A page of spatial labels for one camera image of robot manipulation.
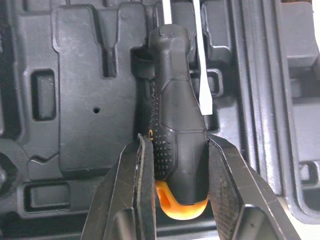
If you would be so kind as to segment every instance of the metal jaw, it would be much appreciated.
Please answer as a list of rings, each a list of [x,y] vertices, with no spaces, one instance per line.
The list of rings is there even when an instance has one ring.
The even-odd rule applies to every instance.
[[[97,188],[81,238],[156,239],[153,145],[139,137]],[[221,240],[300,239],[269,185],[237,148],[209,136],[209,200]]]

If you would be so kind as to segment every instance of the screwdriver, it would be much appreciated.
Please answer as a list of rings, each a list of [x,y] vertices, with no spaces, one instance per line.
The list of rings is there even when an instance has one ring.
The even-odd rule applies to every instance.
[[[193,91],[188,30],[172,24],[170,0],[162,0],[164,25],[149,36],[155,89],[148,136],[162,210],[171,218],[198,217],[208,203],[207,128]]]

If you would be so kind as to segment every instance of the black plastic surface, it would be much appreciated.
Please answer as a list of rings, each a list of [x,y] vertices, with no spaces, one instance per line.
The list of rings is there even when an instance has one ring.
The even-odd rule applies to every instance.
[[[193,91],[188,30],[176,24],[149,37],[154,59],[154,97],[148,136],[154,150],[154,176],[165,181],[181,205],[208,196],[207,128]]]
[[[0,0],[2,237],[80,236],[103,176],[136,133],[148,132],[155,75],[147,39],[161,14],[157,0]],[[174,1],[172,14],[188,29],[197,96],[192,3]],[[214,97],[209,132],[234,144],[295,217],[320,223],[311,5],[208,0],[202,16]],[[37,208],[28,191],[52,186],[68,186],[69,204]],[[214,235],[206,217],[177,222],[159,210],[158,236]]]

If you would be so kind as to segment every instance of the empty tool slot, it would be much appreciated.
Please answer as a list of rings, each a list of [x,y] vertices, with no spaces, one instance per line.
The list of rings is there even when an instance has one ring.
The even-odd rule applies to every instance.
[[[70,188],[67,183],[30,185],[24,189],[27,212],[62,210],[70,207]]]
[[[31,74],[32,114],[36,121],[56,117],[55,76],[51,69]]]

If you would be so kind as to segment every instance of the small hole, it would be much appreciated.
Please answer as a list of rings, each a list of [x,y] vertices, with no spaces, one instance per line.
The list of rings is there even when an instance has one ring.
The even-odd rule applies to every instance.
[[[100,112],[100,107],[95,106],[95,107],[93,108],[93,112],[94,112],[95,114],[99,113],[99,112]]]

